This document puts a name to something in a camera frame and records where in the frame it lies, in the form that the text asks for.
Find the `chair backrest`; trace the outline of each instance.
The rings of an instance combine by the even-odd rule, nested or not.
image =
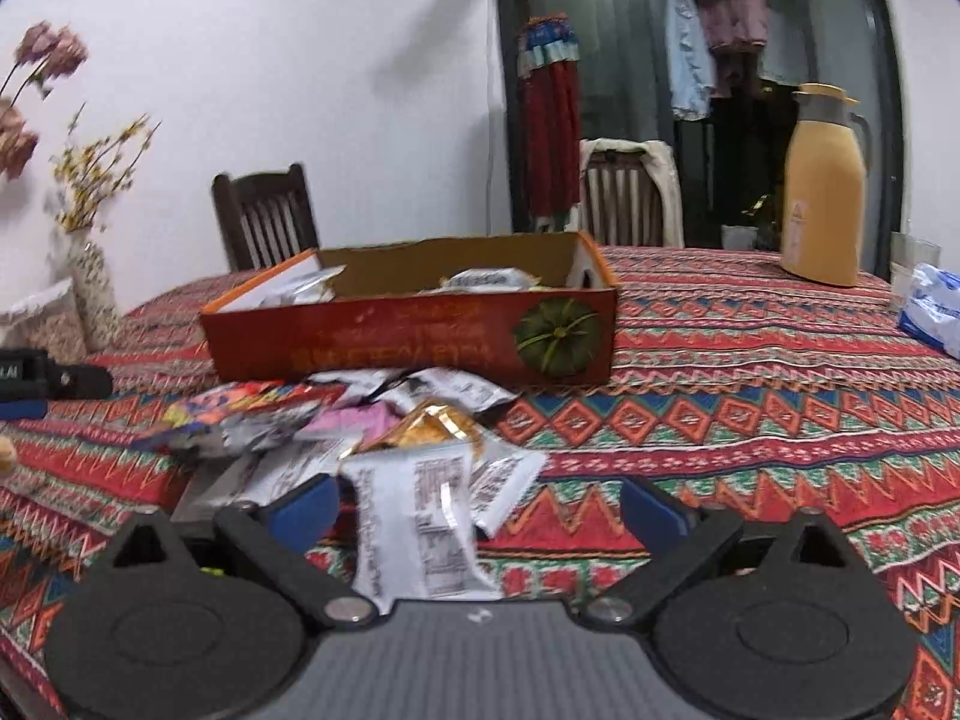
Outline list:
[[[213,179],[213,204],[234,271],[270,268],[318,247],[304,166]]]
[[[599,244],[664,245],[664,201],[639,154],[594,151],[582,185],[581,226]]]

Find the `cardboard box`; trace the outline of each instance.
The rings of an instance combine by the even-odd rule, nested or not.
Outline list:
[[[284,282],[338,265],[333,302],[258,308]],[[519,268],[552,289],[422,293],[469,268]],[[441,238],[306,251],[205,306],[200,322],[224,381],[439,365],[506,385],[601,385],[616,300],[584,233]]]

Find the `tablecloth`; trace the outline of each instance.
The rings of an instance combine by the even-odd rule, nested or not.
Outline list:
[[[960,715],[960,365],[904,336],[889,288],[840,290],[785,274],[776,256],[607,248],[622,282],[610,384],[529,391],[499,421],[550,461],[481,545],[511,595],[601,589],[646,559],[620,521],[618,478],[646,474],[697,504],[781,520],[824,509],[920,635],[900,717]],[[23,467],[0,488],[0,654],[54,700],[43,673],[51,620],[130,512],[171,506],[186,474],[127,448],[178,396],[213,384],[195,324],[241,275],[152,300],[96,359],[102,403],[59,403],[7,425]],[[309,554],[348,575],[349,543]]]

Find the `yellow thermos jug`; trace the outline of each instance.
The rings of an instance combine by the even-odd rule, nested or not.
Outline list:
[[[797,127],[786,154],[784,234],[781,264],[786,271],[837,287],[856,285],[867,201],[867,166],[851,119],[865,130],[866,119],[851,112],[843,89],[800,84]]]

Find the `vase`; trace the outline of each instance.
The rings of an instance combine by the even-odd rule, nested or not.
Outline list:
[[[70,233],[66,261],[74,283],[77,312],[83,322],[86,347],[98,352],[113,343],[120,330],[120,313],[110,282],[104,250],[89,230]]]

